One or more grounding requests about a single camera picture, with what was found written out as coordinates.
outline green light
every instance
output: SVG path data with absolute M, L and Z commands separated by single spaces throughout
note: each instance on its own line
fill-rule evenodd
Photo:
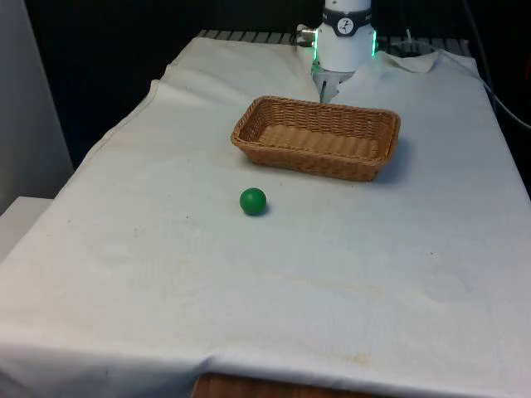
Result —
M 315 41 L 314 41 L 314 62 L 317 61 L 317 57 L 319 56 L 318 53 L 318 47 L 319 47 L 319 29 L 315 29 Z
M 378 48 L 378 40 L 376 38 L 376 29 L 374 29 L 374 35 L 373 35 L 373 58 L 376 56 L 377 48 Z

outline green ball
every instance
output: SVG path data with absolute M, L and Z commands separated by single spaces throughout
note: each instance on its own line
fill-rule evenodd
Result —
M 240 207 L 248 216 L 258 216 L 267 206 L 265 193 L 258 188 L 249 188 L 240 196 Z

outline wicker basket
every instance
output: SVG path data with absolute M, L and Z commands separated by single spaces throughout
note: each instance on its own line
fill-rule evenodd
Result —
M 388 110 L 261 97 L 231 140 L 257 164 L 372 181 L 391 159 L 399 130 L 400 117 Z

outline dark background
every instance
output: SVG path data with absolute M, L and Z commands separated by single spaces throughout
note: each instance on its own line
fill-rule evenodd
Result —
M 317 27 L 322 0 L 26 0 L 46 73 L 75 165 L 149 91 L 202 28 L 291 32 Z M 498 96 L 531 122 L 527 1 L 469 0 L 485 43 Z M 380 34 L 467 38 L 477 45 L 461 0 L 373 0 Z M 526 132 L 499 111 L 499 122 L 531 192 Z

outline white tablecloth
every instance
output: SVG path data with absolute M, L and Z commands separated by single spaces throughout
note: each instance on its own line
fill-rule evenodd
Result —
M 317 100 L 308 68 L 208 39 L 169 66 L 0 266 L 0 391 L 179 396 L 224 371 L 529 396 L 531 208 L 481 85 L 376 60 L 338 100 L 402 116 L 377 181 L 251 165 L 234 124 L 260 95 Z M 244 216 L 256 186 L 270 211 Z

